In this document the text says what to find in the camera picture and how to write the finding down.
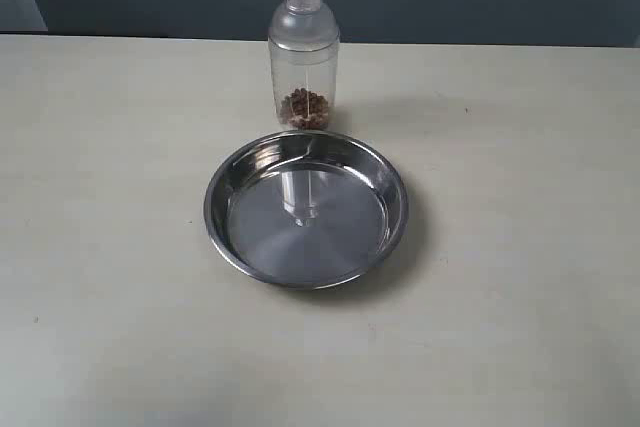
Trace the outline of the round stainless steel tray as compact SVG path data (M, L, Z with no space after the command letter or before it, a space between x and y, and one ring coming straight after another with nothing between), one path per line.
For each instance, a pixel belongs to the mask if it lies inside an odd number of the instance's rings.
M320 290L351 282L399 244L409 217L405 184L379 152L325 131L250 142L211 178L203 202L209 238L260 282Z

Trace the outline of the clear plastic shaker bottle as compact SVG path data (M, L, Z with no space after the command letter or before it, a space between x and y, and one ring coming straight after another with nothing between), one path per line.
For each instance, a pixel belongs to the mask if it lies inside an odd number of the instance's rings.
M283 0L268 31L275 112L285 129L325 130L335 104L340 31L324 0Z

